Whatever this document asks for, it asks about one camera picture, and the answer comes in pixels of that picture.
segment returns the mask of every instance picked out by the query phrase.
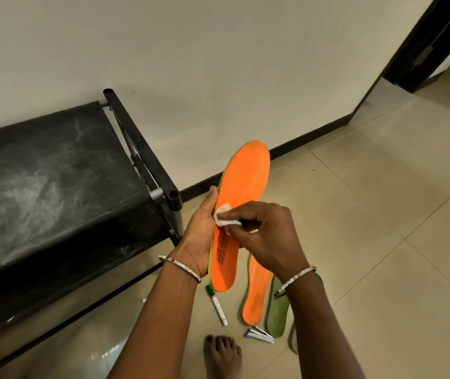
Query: foot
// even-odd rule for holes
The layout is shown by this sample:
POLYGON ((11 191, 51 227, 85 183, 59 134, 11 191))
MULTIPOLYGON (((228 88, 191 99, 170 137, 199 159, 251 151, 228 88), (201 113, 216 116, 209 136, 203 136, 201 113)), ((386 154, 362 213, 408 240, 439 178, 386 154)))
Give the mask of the foot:
POLYGON ((208 335, 204 340, 204 357, 209 378, 241 378, 242 350, 234 338, 208 335))

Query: green marker cap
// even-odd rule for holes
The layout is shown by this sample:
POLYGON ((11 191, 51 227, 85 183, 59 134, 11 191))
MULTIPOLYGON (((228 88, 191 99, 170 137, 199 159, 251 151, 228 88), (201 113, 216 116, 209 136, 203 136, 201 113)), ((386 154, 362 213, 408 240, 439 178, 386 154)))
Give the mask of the green marker cap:
POLYGON ((216 294, 214 293, 214 290, 213 290, 213 288, 211 287, 211 285, 207 285, 206 286, 206 290, 207 290, 207 292, 209 293, 209 296, 212 298, 212 297, 214 297, 216 294))

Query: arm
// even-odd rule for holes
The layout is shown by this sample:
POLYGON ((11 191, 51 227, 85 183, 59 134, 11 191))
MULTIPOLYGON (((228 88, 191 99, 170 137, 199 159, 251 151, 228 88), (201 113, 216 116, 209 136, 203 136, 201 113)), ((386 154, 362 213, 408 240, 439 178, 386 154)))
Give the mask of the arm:
MULTIPOLYGON (((248 202, 218 217, 242 221, 243 227, 231 225, 227 232, 281 282, 310 266, 288 208, 248 202), (256 228, 258 232, 249 233, 256 228)), ((316 275, 306 273, 286 293, 295 317, 302 377, 364 378, 316 275)))
MULTIPOLYGON (((217 197, 212 187, 171 253, 200 277, 207 274, 215 228, 211 212, 217 197)), ((171 262, 164 263, 109 379, 179 377, 196 287, 193 276, 171 262)))

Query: silver bangle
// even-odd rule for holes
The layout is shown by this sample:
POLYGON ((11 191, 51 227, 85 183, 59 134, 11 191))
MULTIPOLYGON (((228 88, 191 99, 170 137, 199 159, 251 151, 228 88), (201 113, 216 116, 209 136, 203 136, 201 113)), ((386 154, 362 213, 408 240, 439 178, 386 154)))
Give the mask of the silver bangle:
POLYGON ((174 263, 175 265, 181 267, 182 269, 193 275, 199 283, 202 282, 202 279, 200 279, 200 277, 196 273, 194 273, 192 269, 186 267, 183 263, 176 261, 174 258, 168 257, 166 255, 158 255, 158 259, 160 259, 162 262, 169 261, 174 263))
POLYGON ((293 282, 295 282, 298 278, 300 278, 302 275, 309 273, 310 271, 314 271, 316 272, 316 266, 311 266, 308 267, 307 269, 302 270, 301 272, 299 272, 297 275, 295 275, 293 278, 290 278, 289 280, 286 281, 286 283, 284 285, 282 285, 279 290, 277 290, 274 293, 274 300, 279 299, 281 297, 284 297, 286 295, 286 291, 284 293, 282 293, 284 290, 286 290, 286 288, 291 285, 293 282))

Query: white cloth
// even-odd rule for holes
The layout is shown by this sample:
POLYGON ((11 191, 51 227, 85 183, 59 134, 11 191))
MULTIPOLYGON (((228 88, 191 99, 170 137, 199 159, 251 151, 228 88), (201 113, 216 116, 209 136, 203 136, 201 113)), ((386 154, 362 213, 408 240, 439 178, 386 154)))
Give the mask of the white cloth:
POLYGON ((228 210, 232 210, 232 207, 230 206, 229 203, 225 203, 223 206, 220 206, 219 208, 216 209, 216 211, 214 212, 214 221, 216 222, 216 226, 218 227, 222 227, 222 226, 227 226, 227 225, 239 225, 241 226, 241 222, 237 221, 237 220, 232 220, 232 221, 224 221, 222 219, 218 219, 217 214, 219 213, 224 213, 225 211, 228 210))

